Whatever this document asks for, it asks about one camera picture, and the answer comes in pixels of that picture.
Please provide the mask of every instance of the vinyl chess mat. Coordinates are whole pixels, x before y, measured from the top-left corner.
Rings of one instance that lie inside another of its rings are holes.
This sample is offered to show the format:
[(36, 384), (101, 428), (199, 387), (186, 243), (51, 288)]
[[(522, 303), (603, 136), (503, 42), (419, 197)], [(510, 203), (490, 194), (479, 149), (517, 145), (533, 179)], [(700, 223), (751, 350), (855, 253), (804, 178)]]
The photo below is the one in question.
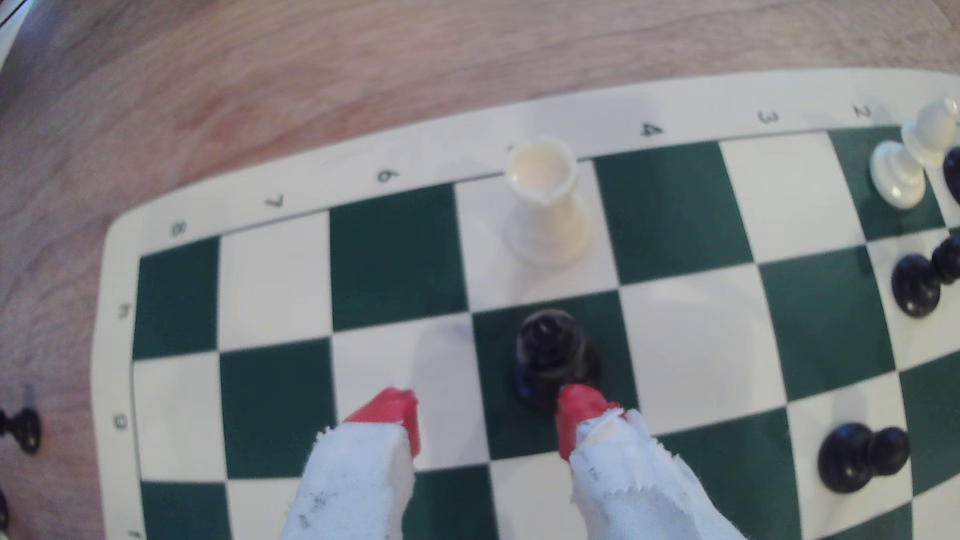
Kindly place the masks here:
[[(595, 90), (135, 209), (108, 237), (93, 353), (108, 538), (277, 538), (317, 432), (396, 385), (420, 400), (405, 538), (586, 539), (553, 420), (512, 386), (516, 331), (544, 307), (580, 321), (604, 395), (748, 537), (956, 537), (960, 287), (916, 321), (890, 276), (960, 233), (960, 205), (930, 169), (923, 201), (892, 209), (867, 170), (947, 92), (960, 77), (904, 70)], [(506, 152), (541, 133), (577, 153), (590, 218), (561, 270), (503, 238)], [(906, 429), (911, 459), (830, 493), (816, 455), (846, 422)]]

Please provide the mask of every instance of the wooden surface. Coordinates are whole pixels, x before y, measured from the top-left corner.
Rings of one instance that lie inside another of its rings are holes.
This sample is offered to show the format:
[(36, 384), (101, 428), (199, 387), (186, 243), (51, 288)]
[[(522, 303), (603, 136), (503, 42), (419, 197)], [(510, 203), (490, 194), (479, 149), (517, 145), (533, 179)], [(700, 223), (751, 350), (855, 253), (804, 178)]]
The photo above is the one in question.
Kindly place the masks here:
[(125, 210), (463, 110), (844, 65), (960, 72), (960, 3), (38, 0), (0, 71), (0, 406), (34, 405), (45, 427), (33, 458), (0, 440), (12, 538), (104, 535), (90, 339)]

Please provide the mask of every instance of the black chess piece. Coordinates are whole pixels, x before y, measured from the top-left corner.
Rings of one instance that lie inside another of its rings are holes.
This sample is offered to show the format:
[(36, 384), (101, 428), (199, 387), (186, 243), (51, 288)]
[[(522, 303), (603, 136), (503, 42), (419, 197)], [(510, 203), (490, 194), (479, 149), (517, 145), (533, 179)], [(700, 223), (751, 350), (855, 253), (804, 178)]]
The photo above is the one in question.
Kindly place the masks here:
[(844, 424), (824, 439), (817, 457), (820, 479), (831, 491), (853, 493), (873, 477), (895, 475), (910, 457), (910, 437), (900, 428), (874, 433), (863, 424)]
[(10, 511), (7, 509), (7, 498), (0, 491), (0, 532), (7, 532), (10, 527)]
[(580, 324), (565, 311), (545, 309), (527, 317), (516, 337), (514, 386), (528, 405), (557, 410), (566, 384), (600, 385), (600, 355)]
[(950, 236), (930, 259), (912, 254), (894, 267), (894, 298), (907, 315), (921, 319), (940, 304), (940, 289), (960, 279), (960, 237)]
[(0, 436), (13, 435), (23, 452), (36, 454), (40, 449), (40, 417), (36, 411), (25, 408), (9, 418), (0, 409)]
[(944, 180), (950, 189), (950, 195), (960, 203), (960, 146), (954, 146), (944, 158)]

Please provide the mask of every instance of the white fabric wrap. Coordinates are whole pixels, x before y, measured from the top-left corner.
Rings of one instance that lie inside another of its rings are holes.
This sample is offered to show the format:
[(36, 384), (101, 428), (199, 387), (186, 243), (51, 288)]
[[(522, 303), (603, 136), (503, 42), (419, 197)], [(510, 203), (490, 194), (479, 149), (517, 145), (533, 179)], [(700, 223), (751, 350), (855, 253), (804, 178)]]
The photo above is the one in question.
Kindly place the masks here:
[(346, 422), (317, 436), (280, 540), (400, 540), (413, 488), (403, 426)]
[(589, 540), (745, 540), (686, 463), (650, 436), (643, 416), (622, 413), (577, 426), (573, 500)]

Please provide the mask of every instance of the chess piece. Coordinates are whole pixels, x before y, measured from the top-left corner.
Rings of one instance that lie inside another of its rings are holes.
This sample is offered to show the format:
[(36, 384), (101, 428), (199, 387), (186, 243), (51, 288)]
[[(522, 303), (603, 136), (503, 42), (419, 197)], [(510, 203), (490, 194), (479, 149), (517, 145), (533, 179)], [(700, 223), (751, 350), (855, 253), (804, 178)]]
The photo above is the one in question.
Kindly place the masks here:
[(507, 179), (517, 204), (507, 225), (507, 241), (527, 262), (559, 267), (573, 262), (589, 244), (583, 201), (573, 192), (579, 167), (559, 140), (545, 138), (516, 148)]
[(960, 146), (954, 146), (944, 158), (944, 180), (953, 200), (960, 203)]
[(903, 124), (900, 138), (877, 145), (870, 156), (870, 176), (883, 200), (897, 209), (912, 209), (926, 191), (924, 167), (939, 165), (956, 136), (960, 108), (950, 98), (924, 107)]
[(40, 417), (32, 409), (25, 408), (13, 418), (8, 418), (4, 411), (0, 410), (0, 436), (6, 433), (13, 435), (27, 454), (36, 454), (40, 449)]
[(545, 413), (557, 409), (560, 389), (600, 385), (600, 355), (569, 313), (545, 309), (527, 317), (516, 337), (514, 385), (520, 398)]
[(853, 493), (873, 477), (895, 475), (910, 457), (910, 438), (900, 428), (874, 433), (863, 424), (844, 424), (824, 439), (817, 456), (820, 480), (830, 491)]
[(960, 279), (960, 237), (949, 236), (930, 259), (911, 254), (894, 267), (891, 283), (897, 305), (907, 315), (921, 319), (940, 304), (940, 289)]
[(10, 527), (10, 511), (7, 509), (7, 498), (0, 491), (0, 532), (7, 532)]

